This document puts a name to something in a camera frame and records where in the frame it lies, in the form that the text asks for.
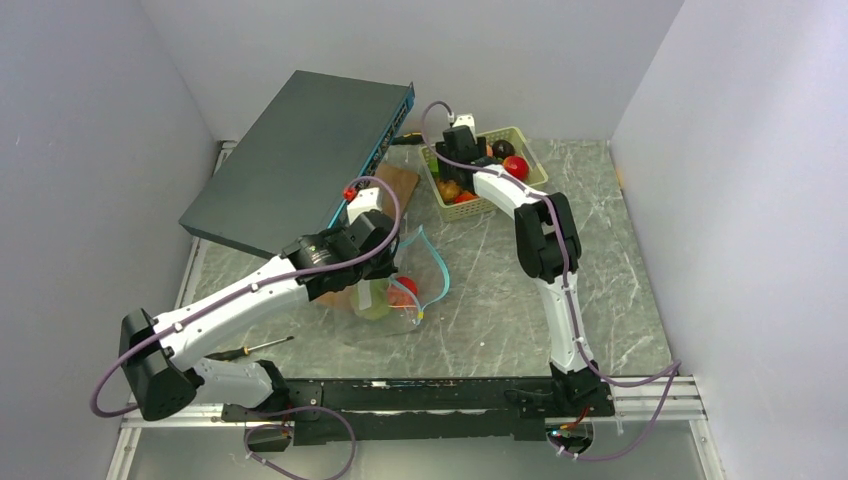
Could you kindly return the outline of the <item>orange toy carrot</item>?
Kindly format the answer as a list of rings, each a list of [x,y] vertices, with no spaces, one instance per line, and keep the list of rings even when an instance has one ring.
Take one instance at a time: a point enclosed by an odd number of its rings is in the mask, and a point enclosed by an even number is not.
[[[474,195],[473,193],[471,193],[470,191],[463,191],[462,193],[460,193],[454,199],[454,204],[460,204],[460,203],[464,203],[464,202],[467,202],[467,201],[473,201],[473,200],[476,200],[476,199],[477,199],[477,196]]]

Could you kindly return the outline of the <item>red toy strawberry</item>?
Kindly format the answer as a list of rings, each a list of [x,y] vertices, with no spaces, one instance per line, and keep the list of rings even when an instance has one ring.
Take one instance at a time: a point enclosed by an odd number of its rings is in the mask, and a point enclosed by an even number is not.
[[[522,182],[528,178],[530,173],[530,166],[528,162],[518,155],[507,156],[502,161],[502,166],[507,173]]]

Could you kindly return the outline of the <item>clear zip top bag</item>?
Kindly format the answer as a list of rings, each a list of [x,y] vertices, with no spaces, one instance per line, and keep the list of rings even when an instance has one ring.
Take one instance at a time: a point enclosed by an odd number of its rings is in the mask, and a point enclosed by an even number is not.
[[[334,321],[344,343],[410,333],[447,295],[447,264],[423,226],[400,236],[394,265],[397,271],[389,277],[362,280],[340,294]]]

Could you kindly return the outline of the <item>green toy cabbage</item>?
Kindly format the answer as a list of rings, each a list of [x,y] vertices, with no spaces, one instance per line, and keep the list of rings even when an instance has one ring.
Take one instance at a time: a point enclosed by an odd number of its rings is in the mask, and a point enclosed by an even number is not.
[[[389,286],[389,279],[360,281],[350,297],[353,313],[371,321],[388,316],[393,311],[388,300]]]

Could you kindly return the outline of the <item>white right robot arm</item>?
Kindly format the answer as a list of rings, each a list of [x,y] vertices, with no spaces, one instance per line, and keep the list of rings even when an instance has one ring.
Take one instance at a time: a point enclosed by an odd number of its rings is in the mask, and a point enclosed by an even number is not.
[[[601,391],[602,380],[584,336],[576,293],[582,246],[568,199],[511,175],[467,126],[445,130],[432,152],[442,178],[513,219],[517,258],[539,291],[549,328],[552,404],[564,415],[578,413]]]

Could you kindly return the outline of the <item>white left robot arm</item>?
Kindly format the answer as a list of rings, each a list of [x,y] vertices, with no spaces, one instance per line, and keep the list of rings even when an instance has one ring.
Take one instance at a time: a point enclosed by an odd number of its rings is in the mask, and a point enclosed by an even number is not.
[[[264,420],[279,417],[290,389],[275,364],[218,360],[213,350],[274,310],[389,277],[398,230],[397,219],[371,209],[346,226],[298,238],[257,271],[187,307],[157,317],[143,309],[126,315],[118,367],[141,416],[158,421],[195,402],[221,402]]]

